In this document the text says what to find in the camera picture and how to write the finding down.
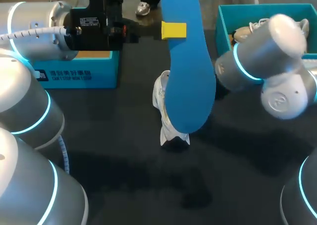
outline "teal box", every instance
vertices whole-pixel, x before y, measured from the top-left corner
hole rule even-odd
[[[117,86],[119,55],[110,52],[109,57],[38,61],[33,67],[41,73],[38,81],[45,89],[108,89]]]
[[[279,13],[288,15],[297,22],[308,19],[308,53],[303,58],[317,58],[317,12],[310,3],[220,5],[215,31],[218,55],[231,50],[228,35],[233,31],[248,26],[249,22],[256,23],[262,18],[270,18]]]

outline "shoelace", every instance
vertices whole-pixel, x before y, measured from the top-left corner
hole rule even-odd
[[[258,29],[261,27],[263,24],[265,24],[269,19],[268,18],[262,18],[259,20],[258,23],[249,23],[250,31],[253,33],[254,29]]]

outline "robotic arm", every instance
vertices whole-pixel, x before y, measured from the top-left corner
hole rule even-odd
[[[273,16],[215,64],[219,82],[235,92],[263,84],[264,109],[279,119],[299,116],[317,99],[317,79],[301,59],[307,42],[290,17]]]

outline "white sneaker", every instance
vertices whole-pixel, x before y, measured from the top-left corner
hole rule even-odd
[[[141,1],[137,7],[137,11],[135,11],[135,14],[137,16],[146,16],[150,13],[150,11],[151,11],[151,6],[148,3]]]
[[[257,23],[249,23],[249,26],[237,29],[233,34],[233,39],[237,43],[244,42],[249,35],[263,26],[267,21],[269,21],[269,18],[262,18]],[[303,19],[302,21],[297,22],[297,24],[301,28],[302,34],[307,38],[309,34],[309,21],[307,19]]]
[[[166,108],[165,108],[165,89],[168,82],[169,70],[164,71],[159,78],[155,81],[153,89],[153,106],[160,111],[162,116],[162,128],[160,130],[160,145],[162,146],[166,141],[170,141],[175,137],[179,137],[183,141],[186,141],[188,145],[189,135],[180,133],[171,124]]]

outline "white cylinder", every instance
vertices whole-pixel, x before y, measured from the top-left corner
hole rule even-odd
[[[48,92],[10,56],[0,56],[0,122],[34,148],[51,144],[64,128],[64,115]]]
[[[41,154],[0,128],[0,224],[85,225],[82,186]]]

